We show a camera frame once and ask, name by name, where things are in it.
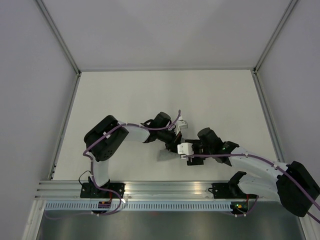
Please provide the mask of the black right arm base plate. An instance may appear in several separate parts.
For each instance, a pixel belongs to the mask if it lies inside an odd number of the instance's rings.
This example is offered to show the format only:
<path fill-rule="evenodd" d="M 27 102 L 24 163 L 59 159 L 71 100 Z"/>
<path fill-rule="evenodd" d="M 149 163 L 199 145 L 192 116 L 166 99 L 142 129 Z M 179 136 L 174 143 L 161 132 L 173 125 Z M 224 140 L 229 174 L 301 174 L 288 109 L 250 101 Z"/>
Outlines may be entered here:
<path fill-rule="evenodd" d="M 214 199 L 255 199 L 254 194 L 245 194 L 241 190 L 230 190 L 227 182 L 214 182 L 211 184 Z"/>

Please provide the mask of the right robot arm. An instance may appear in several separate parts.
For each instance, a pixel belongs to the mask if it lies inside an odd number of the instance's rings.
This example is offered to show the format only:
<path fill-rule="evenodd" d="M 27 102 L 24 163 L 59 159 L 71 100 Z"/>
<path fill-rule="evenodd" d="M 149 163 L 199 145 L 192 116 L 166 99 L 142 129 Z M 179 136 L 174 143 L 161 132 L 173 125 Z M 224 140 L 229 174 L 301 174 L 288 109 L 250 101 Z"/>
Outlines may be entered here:
<path fill-rule="evenodd" d="M 297 217 L 305 217 L 312 206 L 319 207 L 320 187 L 297 161 L 287 164 L 265 159 L 235 142 L 222 141 L 209 127 L 198 133 L 197 140 L 187 139 L 178 145 L 177 152 L 188 159 L 188 165 L 213 158 L 239 169 L 228 181 L 228 192 L 235 198 L 243 194 L 268 198 Z"/>

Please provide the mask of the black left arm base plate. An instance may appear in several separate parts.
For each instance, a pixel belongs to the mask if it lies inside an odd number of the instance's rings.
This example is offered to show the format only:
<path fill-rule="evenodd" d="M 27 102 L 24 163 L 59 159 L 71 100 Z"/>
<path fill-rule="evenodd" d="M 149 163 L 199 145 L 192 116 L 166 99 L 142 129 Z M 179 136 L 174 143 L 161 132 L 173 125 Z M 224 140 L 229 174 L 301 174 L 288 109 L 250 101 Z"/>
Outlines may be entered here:
<path fill-rule="evenodd" d="M 102 186 L 116 192 L 122 198 L 125 193 L 125 184 L 123 182 L 111 182 Z M 114 192 L 103 191 L 97 189 L 92 182 L 85 182 L 82 184 L 80 191 L 81 199 L 119 199 L 119 196 Z"/>

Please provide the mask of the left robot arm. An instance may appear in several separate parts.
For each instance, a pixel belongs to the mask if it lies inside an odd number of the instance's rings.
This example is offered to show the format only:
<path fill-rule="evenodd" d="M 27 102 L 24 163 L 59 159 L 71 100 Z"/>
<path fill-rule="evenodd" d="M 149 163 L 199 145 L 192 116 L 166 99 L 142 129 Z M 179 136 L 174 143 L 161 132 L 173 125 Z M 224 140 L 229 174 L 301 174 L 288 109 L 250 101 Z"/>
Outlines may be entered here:
<path fill-rule="evenodd" d="M 91 191 L 98 198 L 104 198 L 109 193 L 109 159 L 125 141 L 148 144 L 159 140 L 164 143 L 165 151 L 178 152 L 182 142 L 182 130 L 188 128 L 188 123 L 180 113 L 175 120 L 165 112 L 160 112 L 155 118 L 145 122 L 125 123 L 108 115 L 92 128 L 84 137 L 86 150 L 83 156 L 90 159 Z"/>

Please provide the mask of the grey cloth napkin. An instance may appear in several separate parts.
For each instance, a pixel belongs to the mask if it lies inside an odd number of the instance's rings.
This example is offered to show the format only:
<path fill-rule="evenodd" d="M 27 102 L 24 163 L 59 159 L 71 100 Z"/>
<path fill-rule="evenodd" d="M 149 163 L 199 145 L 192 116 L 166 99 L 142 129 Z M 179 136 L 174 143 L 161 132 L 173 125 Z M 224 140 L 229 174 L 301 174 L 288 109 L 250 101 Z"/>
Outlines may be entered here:
<path fill-rule="evenodd" d="M 158 151 L 156 159 L 158 162 L 169 161 L 173 159 L 180 159 L 180 155 L 178 154 L 178 145 L 184 143 L 185 139 L 182 135 L 175 136 L 173 139 L 169 141 L 165 141 L 165 149 L 161 149 Z"/>

